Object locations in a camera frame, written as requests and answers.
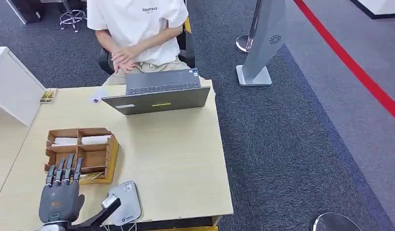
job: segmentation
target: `black office chair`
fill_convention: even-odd
[[[190,68],[195,68],[195,51],[193,46],[192,34],[187,32],[185,27],[182,34],[177,37],[181,54],[178,55],[179,60],[186,63]],[[109,75],[114,73],[114,65],[111,61],[111,54],[104,48],[101,48],[98,55],[98,64],[100,68]]]

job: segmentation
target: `red floor line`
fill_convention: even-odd
[[[342,62],[354,73],[356,78],[367,88],[370,93],[382,104],[382,106],[395,118],[395,101],[373,81],[373,79],[362,69],[358,63],[346,52],[334,36],[322,25],[318,18],[312,13],[303,0],[294,0],[305,17],[310,21],[321,37],[328,43]]]

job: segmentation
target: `white drawer unit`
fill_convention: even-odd
[[[30,126],[45,87],[7,47],[0,47],[0,108]]]

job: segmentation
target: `table leg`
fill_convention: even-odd
[[[211,217],[211,221],[213,223],[213,226],[217,226],[217,224],[219,224],[220,219],[222,219],[222,217],[223,217],[222,215]]]

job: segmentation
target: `hand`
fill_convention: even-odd
[[[129,74],[130,71],[136,69],[136,65],[132,60],[130,60],[125,64],[124,63],[118,64],[117,62],[114,61],[114,69],[115,69],[115,73],[118,73],[118,70],[122,69],[125,74]]]
[[[130,60],[134,60],[144,51],[140,44],[126,47],[118,52],[113,52],[111,60],[117,62],[118,64],[126,64]]]
[[[64,158],[59,162],[56,171],[54,165],[49,169],[39,207],[39,218],[43,223],[67,221],[71,224],[79,217],[84,204],[84,195],[79,195],[82,158],[78,159],[74,172],[73,159],[74,154],[70,154],[65,170]]]

